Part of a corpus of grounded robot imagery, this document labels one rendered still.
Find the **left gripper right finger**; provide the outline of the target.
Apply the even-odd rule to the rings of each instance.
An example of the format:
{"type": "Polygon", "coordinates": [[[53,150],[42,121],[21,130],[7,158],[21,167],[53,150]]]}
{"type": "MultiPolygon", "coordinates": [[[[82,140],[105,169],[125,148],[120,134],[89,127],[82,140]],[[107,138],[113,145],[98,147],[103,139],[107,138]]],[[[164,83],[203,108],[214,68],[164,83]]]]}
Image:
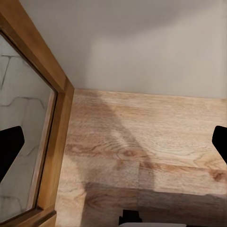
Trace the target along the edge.
{"type": "Polygon", "coordinates": [[[227,164],[227,128],[216,126],[212,143],[227,164]]]}

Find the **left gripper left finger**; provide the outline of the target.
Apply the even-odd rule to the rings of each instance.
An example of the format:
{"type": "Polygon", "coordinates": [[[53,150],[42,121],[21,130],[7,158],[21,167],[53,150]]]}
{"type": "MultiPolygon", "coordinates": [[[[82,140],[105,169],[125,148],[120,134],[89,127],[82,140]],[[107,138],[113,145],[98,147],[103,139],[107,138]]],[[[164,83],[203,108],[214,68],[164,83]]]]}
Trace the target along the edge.
{"type": "Polygon", "coordinates": [[[25,143],[20,126],[0,131],[0,183],[25,143]]]}

